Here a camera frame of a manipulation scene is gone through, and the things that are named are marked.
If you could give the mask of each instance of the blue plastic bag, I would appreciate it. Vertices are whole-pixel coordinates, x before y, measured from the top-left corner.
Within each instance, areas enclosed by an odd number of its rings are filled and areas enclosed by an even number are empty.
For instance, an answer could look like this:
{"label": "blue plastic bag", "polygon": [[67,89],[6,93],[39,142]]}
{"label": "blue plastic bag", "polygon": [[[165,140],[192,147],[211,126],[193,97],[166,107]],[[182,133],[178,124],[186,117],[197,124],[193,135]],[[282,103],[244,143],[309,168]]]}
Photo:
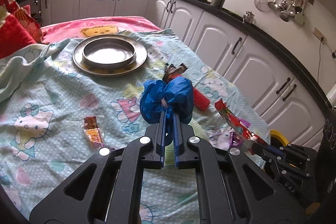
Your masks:
{"label": "blue plastic bag", "polygon": [[[166,84],[162,80],[148,80],[143,83],[145,90],[140,99],[140,113],[148,123],[159,123],[161,111],[171,120],[173,113],[179,114],[180,121],[188,124],[194,109],[194,91],[190,80],[178,76]],[[161,105],[161,99],[167,101],[168,109]]]}

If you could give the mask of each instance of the black countertop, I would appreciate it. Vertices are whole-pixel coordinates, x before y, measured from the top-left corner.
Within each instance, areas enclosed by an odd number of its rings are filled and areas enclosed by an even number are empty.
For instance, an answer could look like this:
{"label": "black countertop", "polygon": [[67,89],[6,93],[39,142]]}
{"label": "black countertop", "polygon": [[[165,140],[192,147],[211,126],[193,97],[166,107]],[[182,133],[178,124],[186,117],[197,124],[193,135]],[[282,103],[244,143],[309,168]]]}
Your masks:
{"label": "black countertop", "polygon": [[301,64],[301,62],[291,54],[280,42],[275,40],[269,34],[258,28],[257,26],[249,23],[243,23],[240,16],[226,10],[224,8],[219,9],[210,6],[209,2],[202,2],[199,0],[182,0],[195,5],[212,15],[224,20],[228,24],[232,25],[236,29],[251,36],[270,52],[272,52],[283,64],[290,69],[290,71],[298,78],[298,80],[305,86],[310,95],[313,97],[323,114],[327,117],[332,111],[332,106],[327,99],[325,93],[316,82],[314,77],[309,71]]}

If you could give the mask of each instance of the electrical outlet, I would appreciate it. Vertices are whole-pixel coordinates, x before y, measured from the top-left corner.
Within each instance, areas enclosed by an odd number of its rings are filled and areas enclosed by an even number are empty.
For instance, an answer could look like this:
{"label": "electrical outlet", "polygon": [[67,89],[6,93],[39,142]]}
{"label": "electrical outlet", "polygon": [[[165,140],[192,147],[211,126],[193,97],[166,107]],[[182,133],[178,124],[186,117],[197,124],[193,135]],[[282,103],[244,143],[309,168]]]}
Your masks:
{"label": "electrical outlet", "polygon": [[323,43],[323,44],[327,44],[327,39],[326,37],[319,31],[319,29],[317,29],[315,27],[313,34],[315,34],[315,36]]}

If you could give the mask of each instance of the metal kettle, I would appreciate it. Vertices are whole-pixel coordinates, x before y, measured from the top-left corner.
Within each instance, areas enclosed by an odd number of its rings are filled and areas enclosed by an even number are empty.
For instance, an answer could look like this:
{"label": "metal kettle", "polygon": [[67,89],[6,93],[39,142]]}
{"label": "metal kettle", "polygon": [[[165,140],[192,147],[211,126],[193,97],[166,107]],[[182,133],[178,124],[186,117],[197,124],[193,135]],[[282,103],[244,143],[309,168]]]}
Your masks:
{"label": "metal kettle", "polygon": [[253,23],[254,15],[252,12],[246,12],[245,15],[243,15],[243,23]]}

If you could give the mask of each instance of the pink blanket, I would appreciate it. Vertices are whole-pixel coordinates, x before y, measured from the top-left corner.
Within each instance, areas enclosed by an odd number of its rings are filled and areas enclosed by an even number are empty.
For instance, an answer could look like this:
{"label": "pink blanket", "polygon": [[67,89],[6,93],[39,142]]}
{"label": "pink blanket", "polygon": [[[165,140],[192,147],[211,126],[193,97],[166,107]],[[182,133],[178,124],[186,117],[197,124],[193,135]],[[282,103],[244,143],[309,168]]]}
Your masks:
{"label": "pink blanket", "polygon": [[99,34],[113,34],[118,31],[132,32],[160,31],[144,17],[96,17],[73,20],[43,27],[43,44],[49,44],[73,37],[91,37]]}

